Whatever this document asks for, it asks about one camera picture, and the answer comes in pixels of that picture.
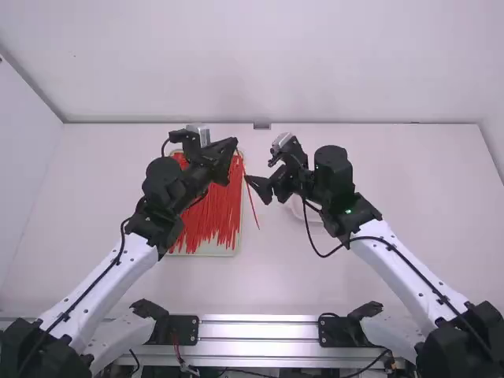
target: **red wire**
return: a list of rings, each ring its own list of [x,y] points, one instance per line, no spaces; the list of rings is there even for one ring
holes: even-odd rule
[[[188,166],[182,153],[176,152],[171,156],[179,162],[182,169]],[[170,249],[170,254],[173,254],[176,249],[177,253],[183,253],[184,246],[186,254],[195,254],[203,241],[210,242],[215,238],[217,238],[217,245],[224,245],[226,249],[230,247],[235,249],[241,225],[244,175],[243,157],[237,154],[233,157],[229,169],[230,184],[227,187],[215,183],[210,184],[207,196],[183,212],[182,221],[185,227],[176,244]],[[246,189],[255,223],[260,229],[248,184]]]
[[[176,359],[180,362],[182,360],[180,356],[180,349],[179,349],[179,339],[176,337],[176,334],[172,333],[172,344],[173,344],[173,349],[175,351]]]

